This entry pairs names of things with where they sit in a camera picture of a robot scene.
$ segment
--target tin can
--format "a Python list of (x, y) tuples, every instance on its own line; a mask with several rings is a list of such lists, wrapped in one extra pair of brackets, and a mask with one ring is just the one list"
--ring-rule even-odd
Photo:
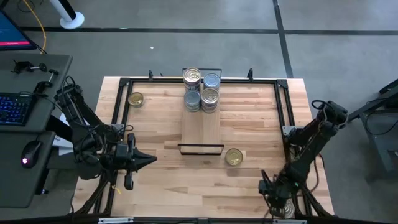
[(184, 95), (185, 107), (189, 112), (200, 110), (200, 93), (196, 90), (188, 90)]
[(225, 154), (225, 161), (231, 166), (239, 165), (243, 160), (243, 154), (239, 149), (232, 148)]
[(129, 104), (135, 108), (140, 108), (144, 104), (144, 96), (141, 93), (135, 92), (129, 95)]
[(220, 88), (221, 78), (214, 74), (209, 73), (203, 78), (203, 88), (213, 88), (218, 90)]
[(284, 206), (284, 212), (285, 212), (284, 218), (293, 218), (294, 210), (295, 210), (295, 208), (294, 208), (292, 200), (288, 199)]
[(201, 106), (204, 112), (212, 113), (218, 106), (218, 91), (213, 88), (207, 88), (201, 93)]
[(185, 89), (188, 90), (199, 90), (200, 89), (200, 78), (201, 73), (197, 68), (187, 68), (183, 74), (183, 80)]

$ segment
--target computer mouse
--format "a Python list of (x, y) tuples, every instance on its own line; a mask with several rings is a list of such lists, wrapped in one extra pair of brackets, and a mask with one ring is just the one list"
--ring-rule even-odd
[(21, 165), (23, 168), (32, 168), (36, 165), (42, 144), (41, 141), (30, 141), (26, 144), (21, 155)]

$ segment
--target white stand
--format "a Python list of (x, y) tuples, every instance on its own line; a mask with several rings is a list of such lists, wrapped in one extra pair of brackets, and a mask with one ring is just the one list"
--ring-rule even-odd
[(60, 24), (64, 29), (76, 29), (84, 23), (84, 15), (75, 12), (67, 0), (50, 0), (50, 2), (61, 15)]

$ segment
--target stacked cans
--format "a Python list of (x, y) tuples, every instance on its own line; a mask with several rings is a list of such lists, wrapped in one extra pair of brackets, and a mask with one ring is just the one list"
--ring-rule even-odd
[(188, 90), (184, 95), (185, 107), (189, 112), (200, 110), (200, 93), (196, 90)]
[(218, 91), (220, 83), (221, 78), (214, 73), (209, 73), (203, 78), (203, 88), (213, 88)]
[(218, 106), (218, 91), (213, 88), (204, 89), (201, 93), (201, 107), (204, 112), (212, 113)]
[(200, 70), (197, 68), (188, 68), (184, 71), (183, 78), (185, 89), (200, 91)]

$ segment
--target wooden block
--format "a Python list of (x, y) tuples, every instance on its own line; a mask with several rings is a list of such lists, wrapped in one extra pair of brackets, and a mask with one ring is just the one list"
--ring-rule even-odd
[[(220, 106), (213, 113), (202, 110), (189, 112), (185, 107), (182, 112), (182, 144), (221, 144)], [(220, 153), (222, 147), (182, 146), (181, 152)]]

